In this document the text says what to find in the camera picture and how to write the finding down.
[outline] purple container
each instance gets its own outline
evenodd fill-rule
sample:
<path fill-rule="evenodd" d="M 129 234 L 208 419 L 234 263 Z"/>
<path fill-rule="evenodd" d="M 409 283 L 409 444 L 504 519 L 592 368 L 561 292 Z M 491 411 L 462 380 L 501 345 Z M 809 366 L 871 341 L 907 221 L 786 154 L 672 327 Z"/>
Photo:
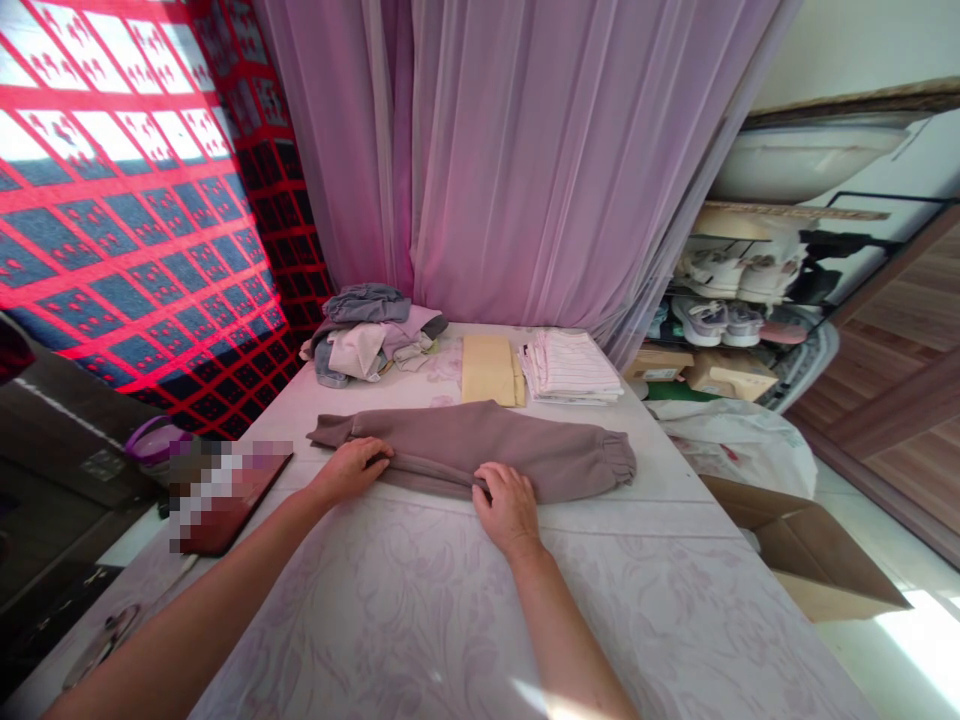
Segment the purple container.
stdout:
<path fill-rule="evenodd" d="M 123 450 L 129 458 L 149 471 L 170 460 L 170 443 L 189 442 L 192 439 L 193 433 L 181 430 L 166 415 L 158 415 L 137 428 Z"/>

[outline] red patterned curtain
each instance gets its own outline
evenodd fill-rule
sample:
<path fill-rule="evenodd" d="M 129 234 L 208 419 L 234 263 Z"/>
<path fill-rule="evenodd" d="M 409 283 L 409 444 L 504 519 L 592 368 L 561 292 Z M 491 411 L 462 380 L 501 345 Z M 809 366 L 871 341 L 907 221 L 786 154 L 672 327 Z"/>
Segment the red patterned curtain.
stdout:
<path fill-rule="evenodd" d="M 250 5 L 0 2 L 0 307 L 34 338 L 232 439 L 330 294 Z"/>

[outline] pile of clothes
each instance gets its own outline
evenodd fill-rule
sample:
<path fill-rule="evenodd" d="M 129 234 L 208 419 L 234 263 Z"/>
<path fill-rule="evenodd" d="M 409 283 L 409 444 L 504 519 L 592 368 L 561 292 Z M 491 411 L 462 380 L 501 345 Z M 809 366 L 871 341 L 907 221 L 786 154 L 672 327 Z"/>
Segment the pile of clothes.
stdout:
<path fill-rule="evenodd" d="M 400 370 L 418 370 L 449 324 L 439 310 L 413 305 L 382 283 L 345 287 L 323 312 L 326 319 L 300 357 L 313 360 L 317 382 L 331 388 L 346 387 L 350 378 L 378 382 L 391 361 Z"/>
<path fill-rule="evenodd" d="M 623 395 L 617 371 L 585 332 L 538 330 L 517 356 L 537 402 L 613 405 Z"/>

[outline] sheer curtain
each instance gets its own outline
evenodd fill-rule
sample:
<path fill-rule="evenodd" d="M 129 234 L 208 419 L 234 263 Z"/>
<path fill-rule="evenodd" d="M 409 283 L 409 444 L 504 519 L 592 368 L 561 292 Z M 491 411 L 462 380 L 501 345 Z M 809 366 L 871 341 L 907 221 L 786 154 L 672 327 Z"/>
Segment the sheer curtain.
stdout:
<path fill-rule="evenodd" d="M 414 0 L 416 301 L 603 329 L 779 4 Z"/>
<path fill-rule="evenodd" d="M 334 281 L 411 294 L 409 0 L 257 0 L 257 11 Z"/>
<path fill-rule="evenodd" d="M 625 355 L 800 0 L 261 2 L 337 282 Z"/>

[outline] right hand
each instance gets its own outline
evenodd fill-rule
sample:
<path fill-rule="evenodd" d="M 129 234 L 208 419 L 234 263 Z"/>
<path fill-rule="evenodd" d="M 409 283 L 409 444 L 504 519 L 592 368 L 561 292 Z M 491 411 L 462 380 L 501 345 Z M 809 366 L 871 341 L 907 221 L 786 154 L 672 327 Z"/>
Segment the right hand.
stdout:
<path fill-rule="evenodd" d="M 480 524 L 507 562 L 543 550 L 537 523 L 537 501 L 530 478 L 502 463 L 484 463 L 473 474 L 487 481 L 493 501 L 479 485 L 473 486 L 473 506 Z"/>

